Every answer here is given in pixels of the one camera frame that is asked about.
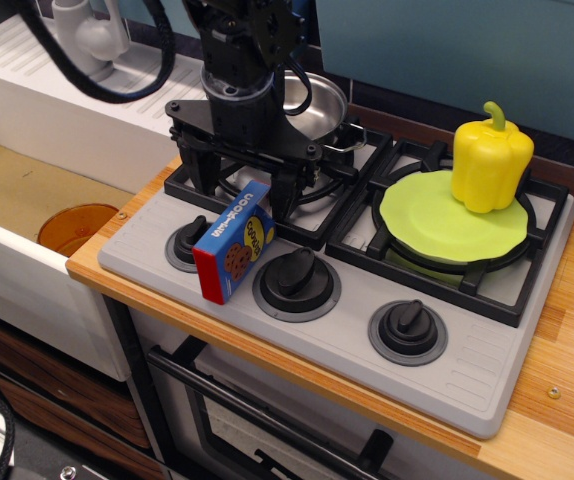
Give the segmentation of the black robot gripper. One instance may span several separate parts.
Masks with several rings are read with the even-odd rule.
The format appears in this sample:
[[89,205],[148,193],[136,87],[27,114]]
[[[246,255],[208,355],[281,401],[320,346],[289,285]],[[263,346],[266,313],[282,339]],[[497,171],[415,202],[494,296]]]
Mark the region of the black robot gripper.
[[214,195],[225,158],[271,176],[270,205],[287,219],[302,191],[316,183],[322,148],[298,131],[284,111],[285,81],[265,79],[251,89],[207,79],[205,100],[173,100],[165,106],[189,179]]

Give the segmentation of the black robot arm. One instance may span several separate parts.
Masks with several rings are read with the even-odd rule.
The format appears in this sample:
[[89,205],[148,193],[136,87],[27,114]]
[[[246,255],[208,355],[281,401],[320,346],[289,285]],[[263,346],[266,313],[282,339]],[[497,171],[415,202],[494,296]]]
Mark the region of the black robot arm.
[[223,159],[269,173],[273,217],[282,221],[315,184],[321,147],[297,130],[287,110],[285,72],[309,81],[291,54],[304,41],[304,21],[289,1],[187,1],[203,54],[203,101],[172,101],[166,113],[189,178],[214,194]]

